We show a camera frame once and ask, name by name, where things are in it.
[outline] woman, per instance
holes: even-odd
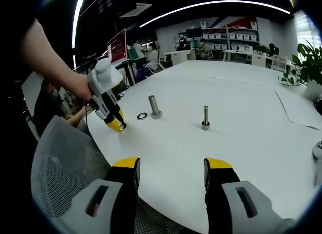
[[[158,59],[159,59],[159,51],[157,50],[156,43],[150,43],[149,45],[149,53],[147,55],[147,64],[145,68],[140,69],[137,72],[136,80],[137,82],[140,82],[144,80],[145,78],[152,75],[151,71],[156,71],[158,68]]]

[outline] potted plant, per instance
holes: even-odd
[[[322,94],[322,47],[315,49],[310,43],[299,44],[297,51],[303,61],[292,55],[295,69],[283,74],[281,82],[292,86],[307,84],[304,96],[316,102]]]
[[[265,45],[256,45],[254,50],[257,52],[257,54],[262,56],[266,56],[266,53],[269,52],[269,48]]]

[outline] paper sheet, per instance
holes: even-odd
[[[322,116],[312,101],[284,87],[275,89],[275,92],[291,122],[322,131]]]

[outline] metal washer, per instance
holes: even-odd
[[[144,120],[147,117],[147,113],[146,112],[142,112],[139,115],[137,115],[137,119],[138,120]]]

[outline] metal bolt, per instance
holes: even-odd
[[[203,107],[203,122],[201,122],[202,130],[207,130],[210,127],[210,122],[208,121],[208,106]]]
[[[149,96],[149,100],[150,100],[150,104],[151,104],[151,107],[152,107],[152,114],[151,114],[152,118],[153,119],[161,118],[162,111],[160,111],[159,107],[157,106],[155,96],[154,95]]]

